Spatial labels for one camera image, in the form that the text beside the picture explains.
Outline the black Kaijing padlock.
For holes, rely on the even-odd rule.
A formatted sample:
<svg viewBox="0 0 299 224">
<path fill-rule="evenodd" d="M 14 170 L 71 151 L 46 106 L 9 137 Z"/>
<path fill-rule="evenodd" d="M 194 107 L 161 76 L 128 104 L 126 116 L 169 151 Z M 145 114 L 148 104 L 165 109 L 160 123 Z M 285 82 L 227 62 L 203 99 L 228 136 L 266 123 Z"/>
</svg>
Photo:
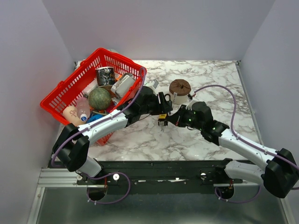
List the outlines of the black Kaijing padlock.
<svg viewBox="0 0 299 224">
<path fill-rule="evenodd" d="M 169 93 L 164 95 L 163 107 L 166 112 L 171 112 L 173 110 L 171 95 Z"/>
</svg>

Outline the yellow Opel padlock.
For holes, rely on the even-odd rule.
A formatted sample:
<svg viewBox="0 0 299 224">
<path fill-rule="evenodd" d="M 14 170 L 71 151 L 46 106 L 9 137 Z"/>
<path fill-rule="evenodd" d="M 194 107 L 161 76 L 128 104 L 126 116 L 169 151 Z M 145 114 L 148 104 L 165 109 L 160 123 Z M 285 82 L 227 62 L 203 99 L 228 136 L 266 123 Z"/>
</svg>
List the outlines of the yellow Opel padlock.
<svg viewBox="0 0 299 224">
<path fill-rule="evenodd" d="M 167 114 L 160 114 L 158 117 L 158 124 L 165 125 Z"/>
</svg>

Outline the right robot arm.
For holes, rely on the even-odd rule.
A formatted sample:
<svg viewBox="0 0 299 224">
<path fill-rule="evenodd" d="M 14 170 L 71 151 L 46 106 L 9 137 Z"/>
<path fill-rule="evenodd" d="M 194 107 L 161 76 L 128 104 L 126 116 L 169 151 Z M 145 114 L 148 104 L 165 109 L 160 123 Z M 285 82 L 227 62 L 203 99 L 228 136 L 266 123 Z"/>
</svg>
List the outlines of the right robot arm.
<svg viewBox="0 0 299 224">
<path fill-rule="evenodd" d="M 275 150 L 233 134 L 228 125 L 213 119 L 205 102 L 195 102 L 190 107 L 182 105 L 166 120 L 178 127 L 200 130 L 208 142 L 228 148 L 253 162 L 253 165 L 241 168 L 240 163 L 230 161 L 225 167 L 216 169 L 215 178 L 221 183 L 231 178 L 262 182 L 269 193 L 285 198 L 299 180 L 299 171 L 289 150 Z"/>
</svg>

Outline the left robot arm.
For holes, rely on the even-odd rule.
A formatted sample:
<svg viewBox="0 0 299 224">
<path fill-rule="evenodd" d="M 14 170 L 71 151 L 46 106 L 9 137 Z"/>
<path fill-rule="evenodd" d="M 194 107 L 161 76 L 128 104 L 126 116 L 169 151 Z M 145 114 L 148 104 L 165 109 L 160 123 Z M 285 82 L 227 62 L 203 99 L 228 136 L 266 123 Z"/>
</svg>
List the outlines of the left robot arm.
<svg viewBox="0 0 299 224">
<path fill-rule="evenodd" d="M 104 177 L 102 167 L 88 156 L 89 146 L 110 133 L 136 123 L 144 114 L 155 116 L 171 111 L 169 94 L 155 94 L 151 88 L 144 86 L 132 99 L 107 116 L 80 126 L 72 123 L 66 125 L 53 146 L 53 158 L 58 158 L 68 171 L 85 173 L 91 183 L 99 184 Z"/>
</svg>

